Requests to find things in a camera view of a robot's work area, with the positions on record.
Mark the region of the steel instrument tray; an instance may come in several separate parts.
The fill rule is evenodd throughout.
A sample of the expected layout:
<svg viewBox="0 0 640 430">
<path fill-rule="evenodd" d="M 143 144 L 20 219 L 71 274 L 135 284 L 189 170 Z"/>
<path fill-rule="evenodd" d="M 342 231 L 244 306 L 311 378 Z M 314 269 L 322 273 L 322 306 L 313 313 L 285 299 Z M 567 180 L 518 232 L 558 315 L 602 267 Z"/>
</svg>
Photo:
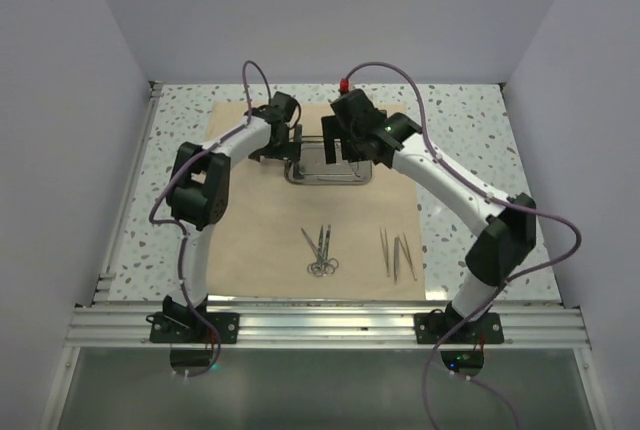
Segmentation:
<svg viewBox="0 0 640 430">
<path fill-rule="evenodd" d="M 350 161 L 342 158 L 341 142 L 335 143 L 337 162 L 328 164 L 325 162 L 324 145 L 321 137 L 303 136 L 301 142 L 301 155 L 298 162 L 287 162 L 285 165 L 285 179 L 292 184 L 306 186 L 355 186 L 366 185 L 373 177 L 373 164 L 371 161 L 358 161 L 362 163 L 364 175 L 356 177 L 350 168 Z M 305 175 L 352 175 L 357 178 L 350 184 L 337 184 L 336 182 L 313 182 L 306 181 Z"/>
</svg>

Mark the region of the steel pointed tweezers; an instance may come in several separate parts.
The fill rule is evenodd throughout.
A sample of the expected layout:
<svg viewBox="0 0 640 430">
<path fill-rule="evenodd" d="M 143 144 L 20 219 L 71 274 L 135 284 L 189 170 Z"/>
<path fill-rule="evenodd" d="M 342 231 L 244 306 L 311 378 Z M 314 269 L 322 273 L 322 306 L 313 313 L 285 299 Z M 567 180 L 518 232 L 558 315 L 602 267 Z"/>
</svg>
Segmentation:
<svg viewBox="0 0 640 430">
<path fill-rule="evenodd" d="M 389 250 L 389 240 L 388 240 L 388 234 L 387 234 L 386 228 L 380 229 L 380 239 L 381 239 L 381 246 L 383 251 L 383 258 L 385 262 L 385 268 L 386 268 L 386 276 L 390 278 L 391 277 L 390 250 Z"/>
</svg>

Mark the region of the steel scalpel handle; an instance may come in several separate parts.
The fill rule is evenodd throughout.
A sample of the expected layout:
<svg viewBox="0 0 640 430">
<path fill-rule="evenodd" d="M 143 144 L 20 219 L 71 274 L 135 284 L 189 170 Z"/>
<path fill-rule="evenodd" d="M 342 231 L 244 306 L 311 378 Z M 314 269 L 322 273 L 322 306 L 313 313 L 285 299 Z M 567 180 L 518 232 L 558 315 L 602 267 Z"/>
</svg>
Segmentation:
<svg viewBox="0 0 640 430">
<path fill-rule="evenodd" d="M 412 279 L 413 279 L 414 282 L 417 282 L 418 281 L 418 277 L 417 277 L 417 273 L 416 273 L 416 270 L 415 270 L 415 267 L 414 267 L 414 263 L 413 263 L 413 259 L 412 259 L 412 256 L 411 256 L 408 239 L 407 239 L 406 234 L 404 234 L 404 233 L 403 233 L 402 239 L 401 239 L 401 246 L 402 246 L 405 258 L 406 258 L 406 260 L 408 262 L 409 270 L 410 270 Z"/>
</svg>

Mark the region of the steel ring-handled forceps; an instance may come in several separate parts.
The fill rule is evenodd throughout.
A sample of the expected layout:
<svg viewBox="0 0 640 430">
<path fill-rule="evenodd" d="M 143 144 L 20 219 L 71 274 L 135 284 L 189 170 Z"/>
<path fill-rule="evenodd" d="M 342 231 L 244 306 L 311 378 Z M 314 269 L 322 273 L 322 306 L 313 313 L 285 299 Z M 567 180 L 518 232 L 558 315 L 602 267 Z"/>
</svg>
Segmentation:
<svg viewBox="0 0 640 430">
<path fill-rule="evenodd" d="M 322 274 L 325 276 L 333 275 L 335 271 L 339 268 L 339 261 L 335 257 L 331 257 L 329 255 L 330 239 L 331 239 L 331 225 L 328 224 L 324 232 L 324 238 L 323 238 L 323 243 L 321 247 L 321 253 L 323 256 L 323 260 L 321 263 L 321 271 L 322 271 Z"/>
<path fill-rule="evenodd" d="M 307 265 L 307 272 L 315 277 L 324 277 L 325 275 L 323 275 L 321 271 L 321 263 L 323 260 L 321 250 L 313 243 L 311 237 L 303 228 L 301 228 L 301 233 L 314 255 L 314 260 Z"/>
</svg>

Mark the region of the steel ring-handled scissors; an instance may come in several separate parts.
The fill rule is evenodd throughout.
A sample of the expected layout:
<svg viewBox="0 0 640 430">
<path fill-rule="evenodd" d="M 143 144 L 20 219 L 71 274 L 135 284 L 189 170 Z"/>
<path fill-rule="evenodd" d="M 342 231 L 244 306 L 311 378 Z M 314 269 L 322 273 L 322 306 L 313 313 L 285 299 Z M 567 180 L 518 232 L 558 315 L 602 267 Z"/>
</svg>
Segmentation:
<svg viewBox="0 0 640 430">
<path fill-rule="evenodd" d="M 324 276 L 326 273 L 326 260 L 324 255 L 324 226 L 320 227 L 319 236 L 317 238 L 317 242 L 313 243 L 311 238 L 306 232 L 303 232 L 305 239 L 309 247 L 311 248 L 315 260 L 308 264 L 307 272 L 315 277 Z"/>
</svg>

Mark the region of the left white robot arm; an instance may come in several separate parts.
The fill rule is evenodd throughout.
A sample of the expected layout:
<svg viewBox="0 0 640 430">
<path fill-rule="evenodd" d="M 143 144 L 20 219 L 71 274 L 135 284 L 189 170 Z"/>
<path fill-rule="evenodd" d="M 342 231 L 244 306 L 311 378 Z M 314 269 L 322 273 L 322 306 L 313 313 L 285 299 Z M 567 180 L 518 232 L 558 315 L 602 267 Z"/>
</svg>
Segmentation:
<svg viewBox="0 0 640 430">
<path fill-rule="evenodd" d="M 177 288 L 163 299 L 162 310 L 147 317 L 153 343 L 220 343 L 222 338 L 206 315 L 207 264 L 216 224 L 227 210 L 231 171 L 245 159 L 292 160 L 300 145 L 290 140 L 294 114 L 300 109 L 292 96 L 277 92 L 240 123 L 202 144 L 186 142 L 176 154 L 171 179 L 159 202 L 170 216 L 158 219 L 160 203 L 149 215 L 154 225 L 176 225 L 182 233 Z"/>
</svg>

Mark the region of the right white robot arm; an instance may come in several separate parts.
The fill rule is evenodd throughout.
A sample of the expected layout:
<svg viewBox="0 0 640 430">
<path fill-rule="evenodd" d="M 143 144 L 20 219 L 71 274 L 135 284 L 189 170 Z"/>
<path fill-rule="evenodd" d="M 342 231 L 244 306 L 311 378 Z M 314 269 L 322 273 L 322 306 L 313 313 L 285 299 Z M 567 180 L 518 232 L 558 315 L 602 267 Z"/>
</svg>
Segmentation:
<svg viewBox="0 0 640 430">
<path fill-rule="evenodd" d="M 382 164 L 419 184 L 475 236 L 465 256 L 467 276 L 430 324 L 454 341 L 470 341 L 481 330 L 489 297 L 535 248 L 535 201 L 525 193 L 511 197 L 447 161 L 426 142 L 422 125 L 376 108 L 360 89 L 342 93 L 330 107 L 332 115 L 321 120 L 327 163 L 335 162 L 332 145 L 338 142 L 344 159 Z"/>
</svg>

